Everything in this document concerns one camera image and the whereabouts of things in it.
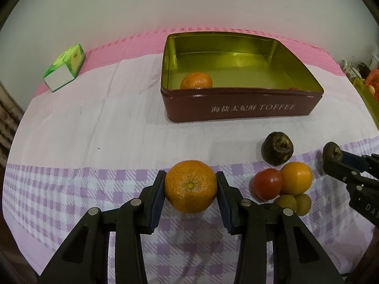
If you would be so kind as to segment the rattan chair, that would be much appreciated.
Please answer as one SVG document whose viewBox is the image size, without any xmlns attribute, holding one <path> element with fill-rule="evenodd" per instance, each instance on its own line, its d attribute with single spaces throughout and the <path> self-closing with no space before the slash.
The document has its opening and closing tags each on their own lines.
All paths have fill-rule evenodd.
<svg viewBox="0 0 379 284">
<path fill-rule="evenodd" d="M 0 163 L 3 169 L 6 167 L 12 142 L 23 115 L 22 108 L 3 85 L 0 85 Z"/>
</svg>

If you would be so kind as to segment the green tissue box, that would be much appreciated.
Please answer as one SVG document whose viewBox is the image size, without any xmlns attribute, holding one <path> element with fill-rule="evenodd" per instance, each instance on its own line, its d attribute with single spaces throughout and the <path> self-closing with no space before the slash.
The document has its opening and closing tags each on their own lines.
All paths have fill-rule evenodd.
<svg viewBox="0 0 379 284">
<path fill-rule="evenodd" d="M 76 79 L 85 59 L 86 54 L 81 44 L 75 44 L 50 65 L 44 74 L 44 83 L 52 92 L 61 89 Z"/>
</svg>

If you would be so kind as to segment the gold tin lid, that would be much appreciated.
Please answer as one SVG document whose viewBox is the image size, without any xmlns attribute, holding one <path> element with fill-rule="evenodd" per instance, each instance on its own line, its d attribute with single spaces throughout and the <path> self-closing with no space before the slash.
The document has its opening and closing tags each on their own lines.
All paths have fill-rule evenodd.
<svg viewBox="0 0 379 284">
<path fill-rule="evenodd" d="M 364 83 L 360 80 L 360 78 L 354 77 L 351 78 L 350 81 L 362 98 L 365 106 L 367 107 L 371 117 L 374 120 L 376 127 L 379 128 L 379 105 L 376 99 L 370 93 L 369 89 L 364 85 Z"/>
</svg>

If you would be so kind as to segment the red cherry tomato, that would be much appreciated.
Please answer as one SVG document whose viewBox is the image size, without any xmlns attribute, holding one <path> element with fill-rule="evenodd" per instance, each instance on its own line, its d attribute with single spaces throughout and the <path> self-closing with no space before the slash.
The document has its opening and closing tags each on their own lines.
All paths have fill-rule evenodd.
<svg viewBox="0 0 379 284">
<path fill-rule="evenodd" d="M 280 171 L 276 169 L 265 169 L 253 178 L 252 190 L 262 200 L 274 199 L 280 194 L 283 180 Z"/>
</svg>

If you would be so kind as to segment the pink purple checked tablecloth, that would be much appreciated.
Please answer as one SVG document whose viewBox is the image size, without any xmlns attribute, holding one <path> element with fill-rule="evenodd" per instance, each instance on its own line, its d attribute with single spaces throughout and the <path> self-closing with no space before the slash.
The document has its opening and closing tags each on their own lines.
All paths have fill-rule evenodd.
<svg viewBox="0 0 379 284">
<path fill-rule="evenodd" d="M 353 269 L 374 228 L 349 207 L 345 185 L 322 173 L 321 151 L 333 141 L 357 155 L 377 153 L 378 130 L 334 59 L 282 39 L 325 91 L 307 116 L 177 124 L 166 118 L 160 92 L 166 36 L 155 31 L 88 51 L 75 81 L 54 93 L 39 89 L 27 108 L 8 157 L 3 214 L 35 272 L 90 207 L 121 206 L 180 161 L 223 171 L 249 196 L 250 178 L 267 168 L 260 145 L 273 131 L 287 134 L 293 160 L 313 171 L 304 223 L 339 272 Z"/>
</svg>

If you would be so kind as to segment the dark mangosteen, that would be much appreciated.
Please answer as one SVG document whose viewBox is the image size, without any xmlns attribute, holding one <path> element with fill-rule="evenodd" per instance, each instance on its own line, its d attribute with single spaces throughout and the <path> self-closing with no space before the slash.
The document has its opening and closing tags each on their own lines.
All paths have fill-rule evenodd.
<svg viewBox="0 0 379 284">
<path fill-rule="evenodd" d="M 328 142 L 322 150 L 323 162 L 342 162 L 343 152 L 335 142 Z"/>
<path fill-rule="evenodd" d="M 293 143 L 285 133 L 274 131 L 262 143 L 261 154 L 268 164 L 279 166 L 292 157 Z"/>
</svg>

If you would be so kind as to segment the dark mangosteen back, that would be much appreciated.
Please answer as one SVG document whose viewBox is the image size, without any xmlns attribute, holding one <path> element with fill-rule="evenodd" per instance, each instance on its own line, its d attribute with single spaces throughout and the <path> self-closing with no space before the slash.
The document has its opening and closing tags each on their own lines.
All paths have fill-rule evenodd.
<svg viewBox="0 0 379 284">
<path fill-rule="evenodd" d="M 292 157 L 293 143 L 285 133 L 274 131 L 262 143 L 261 154 L 268 164 L 279 166 Z"/>
</svg>

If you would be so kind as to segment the small orange mandarin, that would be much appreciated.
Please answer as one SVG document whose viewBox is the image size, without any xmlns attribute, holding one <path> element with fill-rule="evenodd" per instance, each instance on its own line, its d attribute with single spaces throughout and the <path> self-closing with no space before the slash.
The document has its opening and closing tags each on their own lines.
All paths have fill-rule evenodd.
<svg viewBox="0 0 379 284">
<path fill-rule="evenodd" d="M 187 75 L 180 84 L 181 90 L 187 89 L 211 89 L 213 80 L 210 75 L 203 72 L 193 72 Z"/>
</svg>

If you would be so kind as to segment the large yellow orange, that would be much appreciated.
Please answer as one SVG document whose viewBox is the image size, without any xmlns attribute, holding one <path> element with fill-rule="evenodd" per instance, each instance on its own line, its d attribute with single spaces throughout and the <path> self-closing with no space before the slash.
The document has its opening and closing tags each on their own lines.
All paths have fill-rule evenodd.
<svg viewBox="0 0 379 284">
<path fill-rule="evenodd" d="M 280 173 L 283 180 L 281 191 L 285 194 L 302 194 L 310 188 L 313 180 L 311 168 L 302 162 L 290 162 Z"/>
</svg>

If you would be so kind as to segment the brown longan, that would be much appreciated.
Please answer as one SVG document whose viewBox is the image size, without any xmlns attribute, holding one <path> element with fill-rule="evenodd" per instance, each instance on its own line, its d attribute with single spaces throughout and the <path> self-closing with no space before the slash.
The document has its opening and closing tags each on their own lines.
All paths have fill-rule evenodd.
<svg viewBox="0 0 379 284">
<path fill-rule="evenodd" d="M 305 216 L 311 209 L 311 198 L 307 194 L 299 194 L 295 196 L 297 203 L 296 214 L 298 216 Z"/>
<path fill-rule="evenodd" d="M 293 195 L 284 194 L 274 200 L 274 203 L 281 208 L 290 208 L 293 212 L 297 211 L 297 201 Z"/>
</svg>

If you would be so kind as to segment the clutter beside table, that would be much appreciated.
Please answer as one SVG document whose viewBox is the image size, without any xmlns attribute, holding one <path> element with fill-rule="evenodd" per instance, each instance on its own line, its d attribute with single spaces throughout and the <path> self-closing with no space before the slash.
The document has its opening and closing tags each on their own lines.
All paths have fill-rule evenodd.
<svg viewBox="0 0 379 284">
<path fill-rule="evenodd" d="M 370 70 L 363 62 L 351 63 L 345 59 L 342 60 L 341 69 L 348 79 L 358 78 L 378 98 L 378 69 Z"/>
</svg>

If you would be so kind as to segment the red toffee tin box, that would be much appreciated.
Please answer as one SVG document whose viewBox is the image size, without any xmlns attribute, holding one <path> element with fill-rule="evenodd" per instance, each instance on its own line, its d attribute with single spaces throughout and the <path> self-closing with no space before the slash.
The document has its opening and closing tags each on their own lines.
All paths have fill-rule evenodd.
<svg viewBox="0 0 379 284">
<path fill-rule="evenodd" d="M 181 90 L 193 72 L 210 75 L 213 87 Z M 161 95 L 172 122 L 308 115 L 323 94 L 306 65 L 276 39 L 212 31 L 166 39 Z"/>
</svg>

